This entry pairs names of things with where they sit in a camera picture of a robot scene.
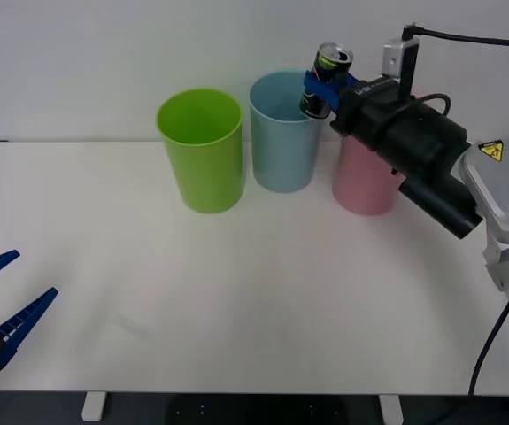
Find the table leg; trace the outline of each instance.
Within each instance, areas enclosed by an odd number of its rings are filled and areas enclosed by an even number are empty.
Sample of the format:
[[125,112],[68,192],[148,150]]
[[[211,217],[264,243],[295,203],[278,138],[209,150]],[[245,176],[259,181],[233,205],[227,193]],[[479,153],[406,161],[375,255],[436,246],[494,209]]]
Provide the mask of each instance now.
[[380,408],[385,425],[402,425],[404,423],[404,414],[402,406],[399,404],[399,396],[378,396],[380,399]]
[[85,397],[85,405],[81,418],[85,422],[99,422],[103,418],[104,401],[106,392],[91,391]]

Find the yellow warning sticker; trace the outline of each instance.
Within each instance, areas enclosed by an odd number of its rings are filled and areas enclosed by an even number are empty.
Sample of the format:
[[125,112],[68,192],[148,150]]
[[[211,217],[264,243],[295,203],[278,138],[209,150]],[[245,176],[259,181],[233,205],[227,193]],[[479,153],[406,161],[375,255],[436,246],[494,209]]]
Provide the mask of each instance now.
[[502,162],[502,152],[504,151],[504,144],[502,143],[501,140],[479,144],[478,149],[480,149],[482,153],[488,155],[492,159],[495,159],[498,162]]

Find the cup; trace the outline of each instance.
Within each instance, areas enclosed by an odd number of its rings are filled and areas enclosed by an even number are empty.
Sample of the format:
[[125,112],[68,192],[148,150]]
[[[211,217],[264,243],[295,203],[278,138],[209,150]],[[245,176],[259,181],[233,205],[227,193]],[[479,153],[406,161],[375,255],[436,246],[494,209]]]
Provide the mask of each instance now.
[[344,137],[333,195],[344,208],[360,215],[380,215],[390,211],[397,198],[401,174],[354,137]]
[[304,75],[297,69],[270,73],[250,91],[254,177],[272,192],[295,192],[313,176],[321,121],[299,110]]
[[192,89],[168,99],[158,129],[183,202],[199,213],[220,213],[243,193],[243,114],[230,95]]

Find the cable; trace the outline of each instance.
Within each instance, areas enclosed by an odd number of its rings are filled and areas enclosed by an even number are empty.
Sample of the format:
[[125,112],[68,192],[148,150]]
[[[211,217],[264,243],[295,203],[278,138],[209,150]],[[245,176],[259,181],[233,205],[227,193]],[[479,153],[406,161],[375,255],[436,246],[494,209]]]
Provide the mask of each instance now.
[[415,99],[409,104],[405,104],[404,106],[400,106],[399,108],[397,108],[394,112],[388,115],[388,117],[384,121],[378,124],[376,129],[372,132],[372,137],[376,138],[377,136],[381,135],[391,125],[391,123],[402,113],[407,112],[410,109],[419,106],[420,104],[425,104],[428,100],[433,99],[443,99],[445,101],[445,109],[443,111],[443,115],[446,116],[449,113],[449,110],[451,109],[451,98],[445,95],[444,93],[433,93],[431,95]]
[[478,44],[490,44],[494,46],[509,47],[509,40],[501,38],[482,38],[482,37],[470,37],[466,35],[441,33],[439,31],[432,31],[430,29],[426,29],[423,27],[417,27],[415,25],[405,27],[404,33],[402,34],[402,38],[404,40],[411,40],[411,38],[414,35],[427,35],[430,37],[441,38],[443,40],[451,40],[454,42],[466,42],[466,43],[471,42]]
[[469,397],[474,395],[474,387],[476,386],[476,380],[478,379],[478,375],[481,373],[481,367],[484,358],[486,358],[486,354],[488,354],[488,350],[490,349],[490,346],[492,345],[492,342],[494,341],[494,338],[496,337],[498,331],[500,330],[500,328],[502,328],[502,325],[504,324],[505,318],[508,317],[508,314],[509,314],[509,303],[505,305],[504,311],[502,312],[502,314],[500,314],[500,317],[498,317],[497,322],[494,324],[494,328],[492,328],[492,331],[490,332],[490,335],[488,335],[488,339],[486,340],[486,343],[484,343],[482,351],[478,356],[478,360],[476,361],[476,365],[474,366],[473,376],[470,378],[470,385],[468,387]]

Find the energy drink can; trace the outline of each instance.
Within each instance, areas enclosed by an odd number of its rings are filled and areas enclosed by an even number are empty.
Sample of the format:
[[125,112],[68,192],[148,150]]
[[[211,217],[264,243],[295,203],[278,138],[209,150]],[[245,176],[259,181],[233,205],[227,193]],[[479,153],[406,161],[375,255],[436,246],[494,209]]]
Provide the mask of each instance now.
[[[313,62],[312,74],[319,81],[343,83],[352,65],[354,55],[342,45],[324,42],[319,46]],[[311,118],[323,120],[331,113],[330,106],[309,91],[304,91],[299,103],[301,112]]]

